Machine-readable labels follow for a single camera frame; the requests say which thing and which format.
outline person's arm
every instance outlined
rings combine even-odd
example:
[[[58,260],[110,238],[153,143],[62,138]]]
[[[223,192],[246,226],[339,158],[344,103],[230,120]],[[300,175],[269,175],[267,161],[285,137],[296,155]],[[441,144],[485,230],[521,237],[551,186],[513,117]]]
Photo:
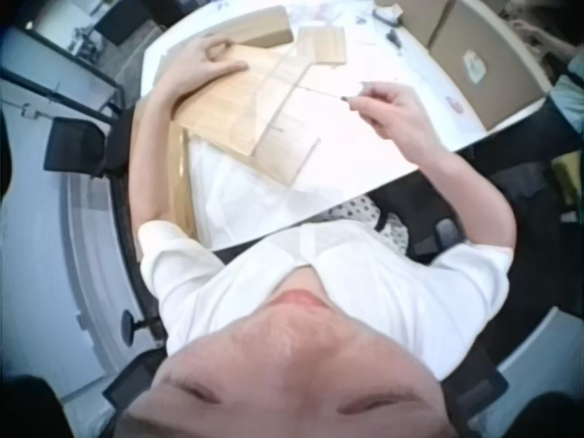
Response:
[[[231,41],[220,36],[194,40],[169,66],[148,97],[130,160],[129,197],[134,230],[149,221],[172,220],[166,143],[176,100],[211,80],[247,68],[243,61],[213,62],[209,51],[223,44]]]
[[[348,99],[383,139],[395,142],[453,207],[471,243],[514,248],[516,222],[505,197],[486,178],[440,143],[416,92],[373,83]]]
[[[519,35],[522,37],[531,37],[535,39],[539,44],[541,44],[546,52],[552,53],[560,61],[563,61],[566,64],[568,64],[569,61],[579,52],[578,47],[572,46],[570,43],[550,35],[544,29],[533,26],[527,21],[515,20],[511,24],[513,28],[519,33]]]

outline small tool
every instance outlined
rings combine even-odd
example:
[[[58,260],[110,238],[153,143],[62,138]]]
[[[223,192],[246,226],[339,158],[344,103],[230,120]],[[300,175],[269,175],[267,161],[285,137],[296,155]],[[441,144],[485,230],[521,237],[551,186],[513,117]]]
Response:
[[[402,41],[398,37],[398,33],[395,31],[395,29],[392,29],[391,32],[387,34],[385,37],[389,39],[390,42],[394,46],[396,46],[398,50],[402,50]]]

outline finger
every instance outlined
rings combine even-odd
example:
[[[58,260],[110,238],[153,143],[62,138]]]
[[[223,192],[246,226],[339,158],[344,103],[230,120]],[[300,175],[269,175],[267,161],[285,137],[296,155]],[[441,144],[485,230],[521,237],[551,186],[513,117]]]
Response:
[[[213,47],[221,46],[225,44],[226,46],[231,46],[234,40],[228,36],[206,36],[201,40],[201,48],[203,50],[209,50]]]
[[[358,96],[347,99],[351,111],[358,111],[361,117],[381,121],[384,115],[391,109],[391,105],[379,99]]]
[[[375,130],[375,133],[379,135],[382,139],[384,140],[389,139],[389,136],[385,133],[385,129],[377,121],[374,120],[371,124],[371,127],[373,128],[373,130]]]
[[[371,117],[363,117],[361,115],[359,115],[359,117],[361,117],[365,123],[373,125],[373,119]]]
[[[245,61],[221,61],[213,63],[213,73],[219,77],[235,73],[237,71],[247,70],[249,66]]]
[[[395,82],[366,82],[364,86],[368,95],[380,97],[388,102],[393,102],[400,95],[412,92],[412,87]]]

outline white table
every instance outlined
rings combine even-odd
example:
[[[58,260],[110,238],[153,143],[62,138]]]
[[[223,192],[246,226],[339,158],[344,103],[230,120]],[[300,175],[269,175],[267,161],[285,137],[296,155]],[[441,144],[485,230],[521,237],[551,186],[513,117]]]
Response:
[[[348,65],[336,74],[346,71],[352,79],[397,80],[413,86],[449,150],[460,150],[487,135],[460,90],[407,30],[398,30],[401,53],[387,41],[390,28],[372,17],[371,0],[211,3],[185,17],[146,50],[142,96],[150,92],[161,57],[170,47],[209,26],[271,5],[287,7],[295,35],[300,26],[343,26]],[[305,80],[318,81],[327,68],[314,66]],[[416,170],[391,141],[378,139],[349,112],[346,103],[330,97],[317,100],[310,101],[307,111],[321,142],[291,188],[269,181],[203,141],[192,141],[193,205],[203,245],[218,250],[274,233]],[[449,103],[452,100],[460,105],[458,112]],[[506,124],[524,118],[537,105]]]

